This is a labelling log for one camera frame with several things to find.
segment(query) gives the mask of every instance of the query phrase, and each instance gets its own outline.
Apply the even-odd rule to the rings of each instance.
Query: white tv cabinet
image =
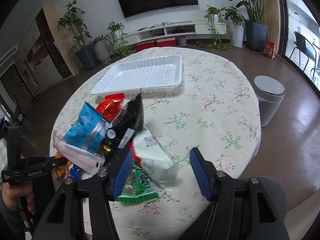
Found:
[[[215,23],[218,34],[227,33],[227,25],[225,23]],[[174,30],[184,30],[182,33],[172,33]],[[125,40],[129,45],[139,42],[151,41],[165,37],[185,36],[190,34],[212,34],[212,29],[205,21],[188,21],[180,23],[172,23],[168,25],[160,25],[153,28],[143,29],[141,31],[132,31],[125,36]]]

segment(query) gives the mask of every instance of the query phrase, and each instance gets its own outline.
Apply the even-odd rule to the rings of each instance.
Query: human hand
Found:
[[[35,196],[33,195],[31,181],[18,185],[3,184],[2,199],[5,205],[12,211],[17,210],[17,197],[26,197],[28,211],[35,215]]]

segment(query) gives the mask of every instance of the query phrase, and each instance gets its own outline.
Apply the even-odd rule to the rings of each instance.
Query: white plastic tray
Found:
[[[92,95],[166,92],[182,82],[182,57],[170,55],[114,65],[92,89]]]

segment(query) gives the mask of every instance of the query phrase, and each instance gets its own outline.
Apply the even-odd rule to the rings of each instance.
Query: floral tablecloth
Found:
[[[169,92],[143,94],[143,105],[145,125],[179,165],[176,185],[172,191],[157,188],[158,199],[140,204],[110,202],[120,239],[178,239],[209,205],[189,163],[191,148],[198,147],[205,160],[233,178],[240,176],[259,148],[258,100],[232,62],[212,53],[175,47],[145,49],[119,62],[173,54],[182,56],[182,84]],[[65,134],[85,101],[97,106],[102,98],[90,92],[112,66],[73,94],[53,130]],[[51,141],[50,156],[55,153]],[[90,234],[87,200],[84,206],[85,231]]]

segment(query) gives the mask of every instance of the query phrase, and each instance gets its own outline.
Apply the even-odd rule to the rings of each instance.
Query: trash can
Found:
[[[259,101],[261,127],[264,127],[278,109],[285,89],[279,81],[268,76],[255,77],[252,87]]]

